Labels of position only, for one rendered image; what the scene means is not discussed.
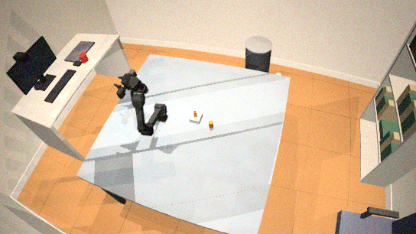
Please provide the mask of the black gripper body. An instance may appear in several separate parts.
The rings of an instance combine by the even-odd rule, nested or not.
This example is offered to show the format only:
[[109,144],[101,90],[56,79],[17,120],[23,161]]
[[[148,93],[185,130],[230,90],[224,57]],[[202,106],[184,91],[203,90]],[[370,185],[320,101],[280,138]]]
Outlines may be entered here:
[[[130,69],[129,74],[131,75],[131,77],[137,76],[135,70],[133,70],[133,69]],[[131,89],[131,86],[123,86],[123,87],[120,87],[117,90],[117,92],[116,92],[116,94],[119,97],[119,99],[123,99],[123,97],[125,96],[125,90],[126,89],[127,90],[133,90],[133,89]]]

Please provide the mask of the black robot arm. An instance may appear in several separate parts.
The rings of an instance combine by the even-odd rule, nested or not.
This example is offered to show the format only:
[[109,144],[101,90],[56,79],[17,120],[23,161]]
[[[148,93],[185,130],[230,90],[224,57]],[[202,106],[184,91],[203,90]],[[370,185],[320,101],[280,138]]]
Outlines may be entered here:
[[[121,81],[123,86],[131,86],[130,95],[132,98],[132,106],[135,108],[138,132],[142,135],[152,136],[154,134],[154,126],[156,121],[167,121],[167,106],[165,103],[155,103],[154,112],[148,122],[145,124],[145,94],[148,93],[148,87],[140,81],[136,76],[131,77],[130,74],[125,73]],[[141,94],[138,94],[141,93]]]

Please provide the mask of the beige square block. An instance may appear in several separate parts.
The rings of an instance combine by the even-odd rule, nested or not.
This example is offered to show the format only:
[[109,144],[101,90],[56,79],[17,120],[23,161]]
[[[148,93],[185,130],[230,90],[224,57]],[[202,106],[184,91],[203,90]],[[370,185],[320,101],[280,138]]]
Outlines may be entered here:
[[200,121],[201,121],[202,117],[203,117],[203,113],[201,113],[201,112],[197,112],[197,117],[194,117],[194,114],[193,114],[193,111],[192,111],[192,113],[190,115],[190,118],[189,118],[189,121],[193,122],[193,123],[200,124]]

